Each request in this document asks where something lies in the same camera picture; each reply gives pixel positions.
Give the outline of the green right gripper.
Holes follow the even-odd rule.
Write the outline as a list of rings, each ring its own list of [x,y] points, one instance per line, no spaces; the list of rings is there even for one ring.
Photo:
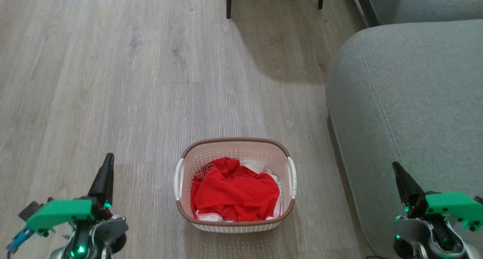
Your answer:
[[[423,191],[399,162],[393,162],[397,190],[402,203],[408,206],[408,218],[426,218],[429,215],[452,216],[463,230],[478,231],[483,222],[482,197],[474,198],[461,192],[431,193]]]

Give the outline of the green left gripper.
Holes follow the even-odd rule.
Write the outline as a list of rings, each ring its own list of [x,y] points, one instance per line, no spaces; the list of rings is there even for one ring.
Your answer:
[[[91,199],[53,199],[41,206],[27,220],[26,225],[39,235],[54,231],[64,223],[96,222],[112,216],[114,154],[107,153],[88,192]]]

